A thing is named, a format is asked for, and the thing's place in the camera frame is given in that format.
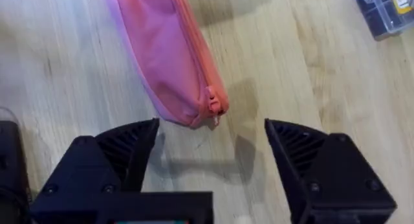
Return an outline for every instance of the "pink fabric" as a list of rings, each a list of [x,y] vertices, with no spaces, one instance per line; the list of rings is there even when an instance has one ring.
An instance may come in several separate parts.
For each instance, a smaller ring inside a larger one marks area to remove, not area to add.
[[[228,109],[210,51],[191,13],[193,22],[189,22],[187,3],[107,1],[143,84],[163,118],[196,127],[204,118]]]

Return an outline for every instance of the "zipper tab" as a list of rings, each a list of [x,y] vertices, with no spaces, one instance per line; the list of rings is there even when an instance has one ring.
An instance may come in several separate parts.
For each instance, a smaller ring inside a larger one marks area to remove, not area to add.
[[[208,98],[208,110],[213,115],[214,125],[218,126],[220,124],[220,112],[223,111],[220,100],[217,98],[214,87],[206,87],[207,98]]]
[[[212,86],[206,87],[207,90],[207,97],[208,97],[208,109],[214,115],[218,115],[220,111],[223,109],[221,107],[220,100],[217,98],[215,94],[215,90]]]

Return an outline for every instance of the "black 3d-printed part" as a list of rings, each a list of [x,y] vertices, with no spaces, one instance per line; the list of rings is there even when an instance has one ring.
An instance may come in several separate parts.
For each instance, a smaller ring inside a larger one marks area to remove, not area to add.
[[[382,224],[397,208],[353,141],[265,120],[293,224]]]
[[[212,224],[211,192],[141,192],[158,126],[153,119],[74,139],[31,206],[34,219],[39,224]]]
[[[29,199],[19,128],[11,121],[0,121],[0,223],[27,223]]]
[[[145,176],[158,126],[158,120],[148,120],[115,128],[95,137],[121,180],[122,190],[141,191],[141,179]]]

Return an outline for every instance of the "clear plastic container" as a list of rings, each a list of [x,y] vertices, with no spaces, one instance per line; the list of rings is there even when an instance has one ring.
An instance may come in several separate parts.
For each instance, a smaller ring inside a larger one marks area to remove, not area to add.
[[[376,40],[414,27],[412,0],[356,0]]]

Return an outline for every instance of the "wood grain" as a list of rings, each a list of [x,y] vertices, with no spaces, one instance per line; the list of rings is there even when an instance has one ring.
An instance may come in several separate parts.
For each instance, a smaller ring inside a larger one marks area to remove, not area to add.
[[[217,223],[290,223],[264,118],[352,136],[414,220],[414,31],[375,42],[355,0],[190,0],[230,111],[162,122],[145,191],[213,190]],[[0,106],[39,190],[78,135],[157,115],[105,0],[0,0]]]

